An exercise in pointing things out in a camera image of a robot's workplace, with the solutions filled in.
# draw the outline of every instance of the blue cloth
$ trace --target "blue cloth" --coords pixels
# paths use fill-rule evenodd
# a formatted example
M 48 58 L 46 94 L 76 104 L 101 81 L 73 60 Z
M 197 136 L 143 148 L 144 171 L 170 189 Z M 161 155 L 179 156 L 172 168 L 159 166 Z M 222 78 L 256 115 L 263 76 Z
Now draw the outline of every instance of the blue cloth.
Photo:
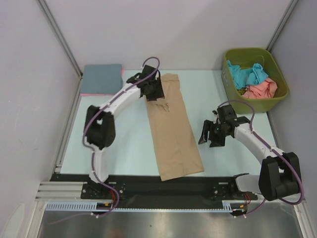
M 122 65 L 91 64 L 84 68 L 81 94 L 116 94 L 123 86 Z
M 247 85 L 258 85 L 268 77 L 259 63 L 255 63 L 252 68 L 247 69 L 232 65 L 230 60 L 227 60 L 227 63 L 237 89 L 245 88 Z

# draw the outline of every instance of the pink cloth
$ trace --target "pink cloth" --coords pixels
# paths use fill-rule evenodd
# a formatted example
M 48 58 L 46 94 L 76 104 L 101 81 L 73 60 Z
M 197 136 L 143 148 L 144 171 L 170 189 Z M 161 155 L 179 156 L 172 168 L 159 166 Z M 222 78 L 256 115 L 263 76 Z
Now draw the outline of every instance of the pink cloth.
M 247 86 L 247 91 L 243 94 L 243 97 L 249 99 L 272 98 L 274 97 L 276 90 L 276 83 L 268 77 L 259 85 Z

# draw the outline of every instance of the white wall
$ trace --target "white wall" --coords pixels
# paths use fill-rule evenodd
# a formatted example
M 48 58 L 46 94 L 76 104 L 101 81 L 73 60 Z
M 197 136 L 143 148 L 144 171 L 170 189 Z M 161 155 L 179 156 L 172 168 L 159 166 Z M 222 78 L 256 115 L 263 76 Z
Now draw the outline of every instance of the white wall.
M 1 234 L 20 203 L 25 230 L 79 79 L 35 0 L 1 1 L 0 35 Z
M 79 66 L 149 56 L 162 69 L 220 69 L 226 50 L 266 48 L 291 0 L 47 0 Z
M 290 95 L 271 115 L 282 148 L 299 156 L 305 197 L 317 221 L 317 1 L 298 4 L 273 49 Z

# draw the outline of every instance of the plastic laundry basket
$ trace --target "plastic laundry basket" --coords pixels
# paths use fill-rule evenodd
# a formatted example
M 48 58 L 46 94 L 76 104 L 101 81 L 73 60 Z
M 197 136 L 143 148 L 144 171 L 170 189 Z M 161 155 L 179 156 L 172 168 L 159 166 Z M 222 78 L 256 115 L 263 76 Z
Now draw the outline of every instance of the plastic laundry basket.
M 242 97 L 235 87 L 227 60 L 230 60 L 232 65 L 239 65 L 242 69 L 251 68 L 255 63 L 261 64 L 264 71 L 277 84 L 277 90 L 274 97 L 267 99 L 248 99 Z M 264 113 L 271 110 L 274 105 L 284 99 L 289 92 L 285 79 L 272 55 L 270 52 L 262 48 L 240 48 L 228 50 L 224 55 L 221 78 L 229 100 L 245 101 L 251 104 L 258 113 Z M 252 110 L 245 104 L 235 102 L 230 104 L 238 114 L 252 112 Z

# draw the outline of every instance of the pile of clothes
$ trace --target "pile of clothes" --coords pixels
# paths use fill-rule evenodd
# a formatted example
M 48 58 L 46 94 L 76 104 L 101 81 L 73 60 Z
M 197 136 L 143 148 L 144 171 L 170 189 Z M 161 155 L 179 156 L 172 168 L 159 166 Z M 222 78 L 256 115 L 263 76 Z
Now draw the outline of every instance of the pile of clothes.
M 238 93 L 245 98 L 272 98 L 277 90 L 276 83 L 264 72 L 262 65 L 255 63 L 252 68 L 241 69 L 227 60 Z

